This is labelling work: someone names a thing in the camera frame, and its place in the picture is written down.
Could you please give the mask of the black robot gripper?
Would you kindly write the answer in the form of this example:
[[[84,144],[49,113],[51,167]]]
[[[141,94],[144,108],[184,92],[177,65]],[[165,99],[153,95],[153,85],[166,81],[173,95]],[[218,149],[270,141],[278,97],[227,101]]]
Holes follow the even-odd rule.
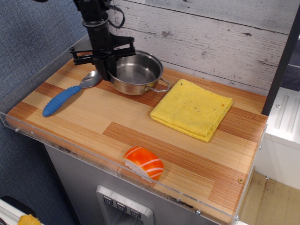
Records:
[[[115,25],[110,21],[107,11],[123,11],[111,5],[109,0],[75,0],[74,3],[82,15],[82,25],[87,29],[89,40],[69,49],[73,61],[76,65],[94,64],[101,78],[110,81],[108,72],[112,76],[117,74],[116,60],[135,55],[133,37],[116,36],[109,30],[110,25],[117,29],[122,28],[125,19]]]

